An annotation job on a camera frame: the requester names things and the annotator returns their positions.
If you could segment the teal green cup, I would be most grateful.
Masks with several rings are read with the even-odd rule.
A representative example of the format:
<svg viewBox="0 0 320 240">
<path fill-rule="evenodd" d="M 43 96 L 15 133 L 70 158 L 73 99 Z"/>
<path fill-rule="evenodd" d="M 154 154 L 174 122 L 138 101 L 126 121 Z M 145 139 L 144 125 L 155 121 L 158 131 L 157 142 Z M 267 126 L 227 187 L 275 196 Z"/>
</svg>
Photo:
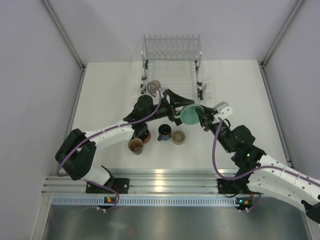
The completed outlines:
<svg viewBox="0 0 320 240">
<path fill-rule="evenodd" d="M 183 124 L 195 125 L 199 123 L 197 110 L 205 112 L 201 105 L 190 104 L 190 105 L 184 106 L 181 110 L 178 110 L 177 113 L 180 115 L 180 119 Z"/>
</svg>

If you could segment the beige speckled cup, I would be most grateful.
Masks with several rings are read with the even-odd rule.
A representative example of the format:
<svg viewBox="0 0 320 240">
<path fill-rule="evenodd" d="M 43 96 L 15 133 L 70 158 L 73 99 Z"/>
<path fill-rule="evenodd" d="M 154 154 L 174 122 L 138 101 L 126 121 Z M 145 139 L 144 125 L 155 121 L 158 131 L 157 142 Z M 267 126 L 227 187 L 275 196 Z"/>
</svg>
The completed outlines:
<svg viewBox="0 0 320 240">
<path fill-rule="evenodd" d="M 182 145 L 186 140 L 186 134 L 182 130 L 175 130 L 171 134 L 171 140 L 175 145 Z"/>
</svg>

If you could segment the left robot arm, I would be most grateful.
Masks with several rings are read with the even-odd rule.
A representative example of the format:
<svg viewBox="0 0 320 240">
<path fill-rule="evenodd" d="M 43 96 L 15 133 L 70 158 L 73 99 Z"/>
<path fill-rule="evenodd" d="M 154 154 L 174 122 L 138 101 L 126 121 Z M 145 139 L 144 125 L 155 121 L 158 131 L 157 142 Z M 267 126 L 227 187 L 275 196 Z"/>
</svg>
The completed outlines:
<svg viewBox="0 0 320 240">
<path fill-rule="evenodd" d="M 180 125 L 181 120 L 176 118 L 177 108 L 194 103 L 170 89 L 160 94 L 158 104 L 154 104 L 150 95 L 142 95 L 132 112 L 118 123 L 93 131 L 72 130 L 55 154 L 55 160 L 72 180 L 93 182 L 103 193 L 109 193 L 114 188 L 115 178 L 106 167 L 94 164 L 96 152 L 142 136 L 147 130 L 147 122 L 153 120 L 168 118 Z"/>
</svg>

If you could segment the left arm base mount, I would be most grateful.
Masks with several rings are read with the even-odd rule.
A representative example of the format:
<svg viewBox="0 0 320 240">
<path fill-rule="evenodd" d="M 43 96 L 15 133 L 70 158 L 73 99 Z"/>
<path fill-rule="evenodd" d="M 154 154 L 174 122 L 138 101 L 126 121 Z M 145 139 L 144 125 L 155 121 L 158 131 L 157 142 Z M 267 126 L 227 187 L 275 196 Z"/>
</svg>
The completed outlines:
<svg viewBox="0 0 320 240">
<path fill-rule="evenodd" d="M 112 194 L 113 191 L 118 194 L 127 194 L 129 191 L 130 179 L 129 178 L 113 178 L 106 184 L 98 184 L 95 182 L 86 183 L 86 194 Z"/>
</svg>

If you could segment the olive grey mug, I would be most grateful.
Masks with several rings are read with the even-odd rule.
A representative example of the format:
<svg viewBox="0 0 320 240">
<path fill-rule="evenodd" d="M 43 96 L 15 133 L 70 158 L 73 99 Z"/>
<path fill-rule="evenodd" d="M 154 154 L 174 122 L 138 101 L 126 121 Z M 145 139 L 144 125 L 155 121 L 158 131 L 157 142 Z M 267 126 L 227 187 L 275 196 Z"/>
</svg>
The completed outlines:
<svg viewBox="0 0 320 240">
<path fill-rule="evenodd" d="M 152 97 L 157 95 L 158 90 L 161 89 L 161 83 L 158 80 L 151 80 L 147 84 L 147 90 Z"/>
</svg>

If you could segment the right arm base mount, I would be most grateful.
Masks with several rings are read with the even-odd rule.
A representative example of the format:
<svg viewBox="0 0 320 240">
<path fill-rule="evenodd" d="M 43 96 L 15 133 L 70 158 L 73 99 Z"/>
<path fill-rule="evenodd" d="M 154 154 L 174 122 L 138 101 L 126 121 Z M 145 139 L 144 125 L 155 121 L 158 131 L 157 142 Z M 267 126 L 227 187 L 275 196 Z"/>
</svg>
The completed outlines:
<svg viewBox="0 0 320 240">
<path fill-rule="evenodd" d="M 217 179 L 218 193 L 223 195 L 237 195 L 245 192 L 244 185 L 238 180 Z"/>
</svg>

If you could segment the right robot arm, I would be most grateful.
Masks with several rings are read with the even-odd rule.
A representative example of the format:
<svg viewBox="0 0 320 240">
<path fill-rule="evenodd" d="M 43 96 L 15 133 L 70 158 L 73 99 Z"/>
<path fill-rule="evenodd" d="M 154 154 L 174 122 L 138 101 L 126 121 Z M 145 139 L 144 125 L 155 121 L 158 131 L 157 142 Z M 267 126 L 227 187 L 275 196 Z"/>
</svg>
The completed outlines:
<svg viewBox="0 0 320 240">
<path fill-rule="evenodd" d="M 204 107 L 196 110 L 201 127 L 214 134 L 213 150 L 217 143 L 227 153 L 232 153 L 231 160 L 238 167 L 234 177 L 222 175 L 212 159 L 216 174 L 223 180 L 233 183 L 236 191 L 268 195 L 301 210 L 312 221 L 320 222 L 320 181 L 307 176 L 278 160 L 254 145 L 255 137 L 250 130 L 240 125 L 234 129 L 224 123 L 222 114 L 226 108 Z"/>
</svg>

